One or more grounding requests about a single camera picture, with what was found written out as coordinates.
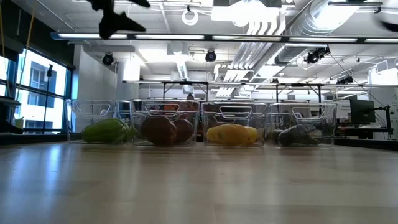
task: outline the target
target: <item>yellow fruit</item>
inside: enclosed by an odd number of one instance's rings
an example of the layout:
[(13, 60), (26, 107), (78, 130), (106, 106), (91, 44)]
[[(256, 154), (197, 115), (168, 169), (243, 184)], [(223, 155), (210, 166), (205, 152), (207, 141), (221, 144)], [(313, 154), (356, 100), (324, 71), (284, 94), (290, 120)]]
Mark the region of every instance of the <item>yellow fruit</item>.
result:
[(252, 145), (256, 142), (257, 140), (257, 129), (253, 127), (245, 127), (246, 131), (249, 134), (249, 138), (247, 140), (248, 145)]
[(249, 134), (244, 126), (223, 124), (217, 127), (218, 140), (227, 146), (241, 146), (248, 141)]
[(209, 141), (218, 142), (217, 127), (209, 128), (206, 133), (206, 137)]

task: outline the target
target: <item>computer monitor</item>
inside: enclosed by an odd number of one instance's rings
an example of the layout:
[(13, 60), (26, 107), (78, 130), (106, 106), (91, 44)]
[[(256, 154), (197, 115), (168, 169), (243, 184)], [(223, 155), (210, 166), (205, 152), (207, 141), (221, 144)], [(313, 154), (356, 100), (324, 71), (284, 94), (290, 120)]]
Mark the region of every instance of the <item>computer monitor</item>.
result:
[(376, 122), (374, 102), (369, 100), (350, 99), (351, 122), (354, 124), (369, 124)]

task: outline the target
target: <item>plastic storage bin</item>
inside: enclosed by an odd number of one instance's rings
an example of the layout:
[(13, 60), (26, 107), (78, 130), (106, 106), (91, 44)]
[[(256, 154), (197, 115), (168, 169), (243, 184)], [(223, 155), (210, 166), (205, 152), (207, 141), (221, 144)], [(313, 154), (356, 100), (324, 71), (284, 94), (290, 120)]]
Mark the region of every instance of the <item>plastic storage bin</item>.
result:
[(69, 142), (102, 144), (131, 142), (133, 132), (128, 125), (129, 101), (66, 100), (65, 110)]
[(199, 102), (193, 100), (131, 100), (137, 146), (193, 146)]
[(266, 117), (266, 141), (281, 147), (330, 147), (335, 103), (274, 103)]
[(201, 106), (203, 142), (209, 146), (263, 146), (265, 103), (212, 102)]

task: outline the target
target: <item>brown potato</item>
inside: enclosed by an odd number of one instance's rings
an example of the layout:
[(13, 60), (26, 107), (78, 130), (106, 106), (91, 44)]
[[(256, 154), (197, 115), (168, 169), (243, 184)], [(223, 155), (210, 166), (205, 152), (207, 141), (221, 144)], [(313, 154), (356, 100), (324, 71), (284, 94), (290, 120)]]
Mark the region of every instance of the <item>brown potato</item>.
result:
[(193, 125), (186, 119), (177, 119), (173, 121), (173, 124), (177, 127), (177, 138), (176, 143), (182, 143), (188, 141), (193, 135)]
[(170, 145), (177, 138), (177, 128), (167, 118), (149, 117), (141, 124), (141, 134), (156, 145)]

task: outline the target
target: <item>wooden table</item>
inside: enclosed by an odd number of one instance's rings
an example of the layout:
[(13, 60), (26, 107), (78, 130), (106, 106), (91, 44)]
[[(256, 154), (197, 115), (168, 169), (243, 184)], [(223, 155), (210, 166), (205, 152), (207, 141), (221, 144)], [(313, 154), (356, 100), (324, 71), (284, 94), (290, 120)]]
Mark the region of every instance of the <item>wooden table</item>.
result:
[(372, 149), (0, 149), (0, 223), (398, 222), (398, 154)]

